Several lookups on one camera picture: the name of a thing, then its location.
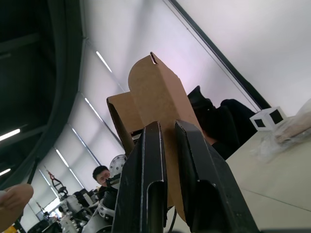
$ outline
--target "brown cardboard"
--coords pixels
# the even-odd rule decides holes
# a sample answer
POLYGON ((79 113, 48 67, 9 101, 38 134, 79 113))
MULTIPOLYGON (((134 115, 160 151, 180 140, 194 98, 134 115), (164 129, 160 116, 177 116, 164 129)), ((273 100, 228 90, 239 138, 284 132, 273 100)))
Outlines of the brown cardboard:
POLYGON ((175 120, 184 120, 201 129, 200 125, 180 79, 154 54, 132 67, 128 83, 130 93, 107 100, 119 137, 125 150, 130 151, 134 146, 129 142, 130 132, 154 121, 160 122, 168 176, 168 206, 173 201, 178 214, 185 220, 174 123, 175 120))

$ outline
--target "white box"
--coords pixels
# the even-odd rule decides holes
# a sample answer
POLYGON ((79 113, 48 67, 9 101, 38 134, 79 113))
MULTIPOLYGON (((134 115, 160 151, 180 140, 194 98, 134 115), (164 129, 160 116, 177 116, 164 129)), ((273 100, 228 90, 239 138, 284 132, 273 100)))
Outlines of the white box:
POLYGON ((287 117, 280 107, 263 109, 250 120, 258 131, 271 131, 287 117))

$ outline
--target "plastic bag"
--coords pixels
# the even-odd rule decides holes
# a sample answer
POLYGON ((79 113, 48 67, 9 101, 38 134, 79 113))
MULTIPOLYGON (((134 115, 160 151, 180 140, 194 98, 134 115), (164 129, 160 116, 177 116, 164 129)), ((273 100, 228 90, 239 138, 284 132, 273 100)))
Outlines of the plastic bag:
POLYGON ((260 160, 269 162, 278 153, 310 139, 311 99, 300 108, 296 116, 284 120, 266 135, 254 153, 260 160))

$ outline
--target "white table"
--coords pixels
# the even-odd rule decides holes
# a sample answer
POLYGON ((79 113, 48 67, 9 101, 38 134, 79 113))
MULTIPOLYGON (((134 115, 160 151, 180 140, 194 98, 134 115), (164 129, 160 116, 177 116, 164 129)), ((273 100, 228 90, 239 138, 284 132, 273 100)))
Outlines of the white table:
POLYGON ((252 153, 267 132, 257 132, 230 158, 231 171, 257 225, 311 228, 311 140, 268 163, 252 153))

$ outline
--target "black cable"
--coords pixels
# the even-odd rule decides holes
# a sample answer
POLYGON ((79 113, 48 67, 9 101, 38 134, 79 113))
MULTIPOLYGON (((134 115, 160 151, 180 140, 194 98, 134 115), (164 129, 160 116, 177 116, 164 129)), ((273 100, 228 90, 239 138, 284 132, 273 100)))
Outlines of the black cable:
POLYGON ((173 216, 173 219, 172 219, 172 223, 171 223, 170 229, 169 229, 169 231, 168 231, 167 233, 172 233, 173 227, 174 227, 174 224, 175 224, 176 217, 177 217, 177 211, 176 211, 176 208, 175 208, 175 210, 174 210, 174 216, 173 216))

